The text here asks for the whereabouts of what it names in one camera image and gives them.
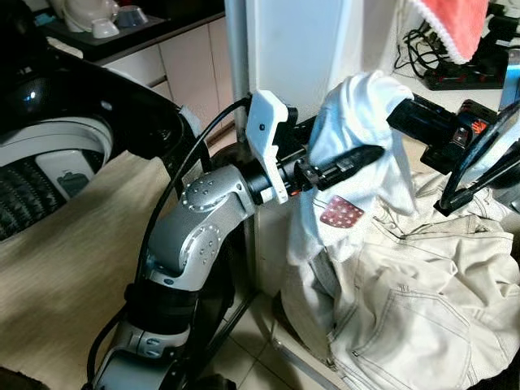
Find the black power strip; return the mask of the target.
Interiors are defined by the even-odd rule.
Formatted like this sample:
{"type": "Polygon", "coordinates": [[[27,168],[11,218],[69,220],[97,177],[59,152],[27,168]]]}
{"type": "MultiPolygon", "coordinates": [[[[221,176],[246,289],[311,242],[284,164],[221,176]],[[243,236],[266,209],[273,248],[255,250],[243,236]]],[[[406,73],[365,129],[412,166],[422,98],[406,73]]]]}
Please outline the black power strip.
{"type": "Polygon", "coordinates": [[[425,71],[420,81],[432,92],[442,90],[501,89],[505,82],[506,62],[456,64],[442,62],[425,71]]]}

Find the white ceramic pot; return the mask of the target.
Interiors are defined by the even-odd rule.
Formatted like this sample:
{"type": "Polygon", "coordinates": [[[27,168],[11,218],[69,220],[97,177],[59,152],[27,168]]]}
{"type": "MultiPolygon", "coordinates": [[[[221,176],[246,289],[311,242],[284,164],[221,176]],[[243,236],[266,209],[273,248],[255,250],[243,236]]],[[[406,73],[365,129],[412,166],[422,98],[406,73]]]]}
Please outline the white ceramic pot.
{"type": "Polygon", "coordinates": [[[74,33],[90,33],[96,40],[119,35],[115,0],[48,0],[56,15],[74,33]]]}

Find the beige denim garment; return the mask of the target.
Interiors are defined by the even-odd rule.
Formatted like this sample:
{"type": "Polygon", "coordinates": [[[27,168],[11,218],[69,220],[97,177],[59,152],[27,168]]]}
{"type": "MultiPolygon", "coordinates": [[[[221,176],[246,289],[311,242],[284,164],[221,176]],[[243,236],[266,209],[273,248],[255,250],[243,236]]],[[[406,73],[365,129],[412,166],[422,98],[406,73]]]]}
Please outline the beige denim garment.
{"type": "Polygon", "coordinates": [[[444,216],[446,178],[413,182],[413,215],[377,201],[338,244],[288,254],[287,326],[341,390],[468,390],[517,357],[517,213],[484,189],[444,216]]]}

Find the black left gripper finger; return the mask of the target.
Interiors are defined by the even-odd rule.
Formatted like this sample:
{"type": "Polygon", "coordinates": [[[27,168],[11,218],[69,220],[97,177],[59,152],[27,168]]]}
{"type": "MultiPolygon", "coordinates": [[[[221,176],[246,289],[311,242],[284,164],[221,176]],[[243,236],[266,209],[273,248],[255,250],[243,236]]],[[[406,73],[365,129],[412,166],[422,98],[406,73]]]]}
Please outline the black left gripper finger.
{"type": "Polygon", "coordinates": [[[383,146],[361,145],[350,149],[323,166],[305,164],[305,182],[308,189],[327,190],[353,178],[360,170],[370,166],[385,154],[383,146]]]}

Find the grey washer door seal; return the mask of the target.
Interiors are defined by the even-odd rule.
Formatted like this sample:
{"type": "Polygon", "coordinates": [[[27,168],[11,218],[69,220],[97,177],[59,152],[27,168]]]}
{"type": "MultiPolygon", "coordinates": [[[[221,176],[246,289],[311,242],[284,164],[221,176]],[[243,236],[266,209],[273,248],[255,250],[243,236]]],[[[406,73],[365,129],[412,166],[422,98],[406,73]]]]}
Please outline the grey washer door seal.
{"type": "Polygon", "coordinates": [[[114,153],[106,123],[45,119],[0,135],[0,241],[62,208],[114,153]]]}

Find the white drawer cabinet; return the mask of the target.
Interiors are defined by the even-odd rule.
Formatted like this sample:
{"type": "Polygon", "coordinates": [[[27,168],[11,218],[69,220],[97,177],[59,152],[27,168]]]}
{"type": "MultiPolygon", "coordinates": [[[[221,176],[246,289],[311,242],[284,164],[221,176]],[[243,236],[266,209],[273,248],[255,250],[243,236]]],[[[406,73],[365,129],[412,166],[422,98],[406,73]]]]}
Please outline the white drawer cabinet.
{"type": "Polygon", "coordinates": [[[107,67],[186,106],[202,127],[233,102],[224,17],[120,57],[107,67]]]}

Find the white shirt with red patch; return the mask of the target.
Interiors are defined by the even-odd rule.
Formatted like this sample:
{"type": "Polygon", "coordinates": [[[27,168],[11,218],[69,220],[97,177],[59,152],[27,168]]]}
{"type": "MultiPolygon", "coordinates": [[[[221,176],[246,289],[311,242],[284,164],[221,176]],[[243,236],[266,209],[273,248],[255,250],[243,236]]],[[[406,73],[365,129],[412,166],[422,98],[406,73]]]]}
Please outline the white shirt with red patch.
{"type": "Polygon", "coordinates": [[[337,260],[360,249],[376,208],[415,215],[417,206],[404,141],[391,128],[393,109],[414,96],[412,89],[382,71],[344,79],[324,98],[309,139],[308,161],[326,167],[364,145],[382,146],[383,157],[328,189],[310,189],[291,213],[287,260],[312,261],[324,249],[337,260]]]}

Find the small grey bowl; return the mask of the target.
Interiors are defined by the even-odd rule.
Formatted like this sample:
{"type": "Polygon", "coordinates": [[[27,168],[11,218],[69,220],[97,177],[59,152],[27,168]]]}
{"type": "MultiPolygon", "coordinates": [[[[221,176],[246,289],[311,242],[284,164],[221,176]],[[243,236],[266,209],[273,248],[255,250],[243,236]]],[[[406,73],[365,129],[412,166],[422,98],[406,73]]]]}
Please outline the small grey bowl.
{"type": "Polygon", "coordinates": [[[122,5],[115,14],[115,25],[119,29],[141,27],[150,21],[151,18],[138,5],[122,5]]]}

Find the coral towel with white trim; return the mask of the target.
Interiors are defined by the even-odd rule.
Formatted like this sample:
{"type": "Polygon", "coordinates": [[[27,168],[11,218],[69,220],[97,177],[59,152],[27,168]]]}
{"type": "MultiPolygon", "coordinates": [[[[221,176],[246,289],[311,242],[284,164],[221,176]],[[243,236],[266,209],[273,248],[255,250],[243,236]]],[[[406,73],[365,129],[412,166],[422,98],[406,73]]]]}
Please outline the coral towel with white trim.
{"type": "Polygon", "coordinates": [[[471,62],[483,37],[489,0],[406,0],[442,41],[453,63],[471,62]]]}

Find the white upright panel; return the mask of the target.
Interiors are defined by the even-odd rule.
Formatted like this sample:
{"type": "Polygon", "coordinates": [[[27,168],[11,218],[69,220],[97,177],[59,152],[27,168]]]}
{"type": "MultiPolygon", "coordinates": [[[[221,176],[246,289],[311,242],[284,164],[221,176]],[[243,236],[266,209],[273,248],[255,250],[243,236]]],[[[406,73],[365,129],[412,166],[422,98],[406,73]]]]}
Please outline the white upright panel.
{"type": "Polygon", "coordinates": [[[356,73],[390,73],[423,16],[410,0],[223,0],[232,99],[270,90],[298,119],[356,73]]]}

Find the black front-loading washing machine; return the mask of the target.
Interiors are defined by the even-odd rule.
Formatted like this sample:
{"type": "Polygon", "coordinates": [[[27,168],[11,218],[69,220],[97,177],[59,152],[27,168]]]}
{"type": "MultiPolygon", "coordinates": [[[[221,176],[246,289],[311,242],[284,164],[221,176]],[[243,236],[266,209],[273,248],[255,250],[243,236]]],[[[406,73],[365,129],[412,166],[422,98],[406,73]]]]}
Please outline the black front-loading washing machine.
{"type": "Polygon", "coordinates": [[[0,135],[45,119],[90,118],[115,138],[108,161],[128,152],[209,168],[201,127],[152,89],[49,44],[22,0],[0,0],[0,135]]]}

